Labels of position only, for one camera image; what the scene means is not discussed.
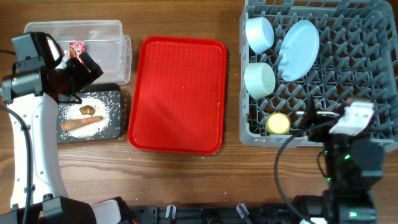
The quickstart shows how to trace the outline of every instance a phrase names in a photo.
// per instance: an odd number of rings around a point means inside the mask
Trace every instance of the brown food item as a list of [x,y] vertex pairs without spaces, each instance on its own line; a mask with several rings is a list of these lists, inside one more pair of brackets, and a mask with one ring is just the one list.
[[65,121],[61,124],[62,131],[68,132],[74,129],[81,128],[83,126],[101,121],[104,119],[102,116],[94,116],[91,118],[84,118],[84,119],[76,119],[71,121]]
[[82,115],[86,115],[86,114],[93,115],[94,114],[94,108],[90,105],[82,106],[79,110],[82,113]]

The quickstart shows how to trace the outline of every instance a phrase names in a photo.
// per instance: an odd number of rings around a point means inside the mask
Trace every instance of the white granules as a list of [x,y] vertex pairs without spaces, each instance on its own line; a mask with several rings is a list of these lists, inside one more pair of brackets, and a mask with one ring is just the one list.
[[62,111],[62,116],[65,120],[74,120],[74,119],[83,119],[92,117],[89,114],[82,115],[80,112],[80,108],[82,106],[92,106],[94,108],[94,115],[93,116],[102,116],[104,119],[101,121],[83,126],[81,128],[64,132],[61,134],[61,138],[65,138],[66,136],[70,136],[73,138],[89,138],[95,135],[96,133],[100,133],[102,130],[109,126],[110,117],[109,117],[109,108],[102,102],[100,99],[97,98],[84,98],[82,104],[78,105],[68,105],[68,107]]

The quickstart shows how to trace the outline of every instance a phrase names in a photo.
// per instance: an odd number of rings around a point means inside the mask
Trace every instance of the white cup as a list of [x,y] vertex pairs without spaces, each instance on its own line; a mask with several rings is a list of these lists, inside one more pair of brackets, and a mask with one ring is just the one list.
[[244,82],[251,97],[259,100],[274,92],[274,71],[267,63],[250,63],[244,70]]
[[248,19],[246,21],[246,38],[250,48],[261,54],[274,44],[274,30],[271,23],[264,17]]

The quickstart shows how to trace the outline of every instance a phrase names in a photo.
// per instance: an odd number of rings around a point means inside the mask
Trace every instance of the clear plastic container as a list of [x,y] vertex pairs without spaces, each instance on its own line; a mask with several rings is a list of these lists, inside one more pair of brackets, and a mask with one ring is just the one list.
[[84,40],[87,53],[100,65],[104,74],[95,83],[126,84],[131,72],[131,40],[123,35],[120,21],[30,22],[24,32],[50,34],[69,57],[69,43]]

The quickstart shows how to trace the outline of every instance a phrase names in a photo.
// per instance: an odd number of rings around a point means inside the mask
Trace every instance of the red candy wrapper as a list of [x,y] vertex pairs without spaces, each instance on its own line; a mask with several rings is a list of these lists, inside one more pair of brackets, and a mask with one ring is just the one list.
[[77,58],[81,63],[79,55],[85,51],[85,43],[83,40],[77,40],[69,43],[70,58]]

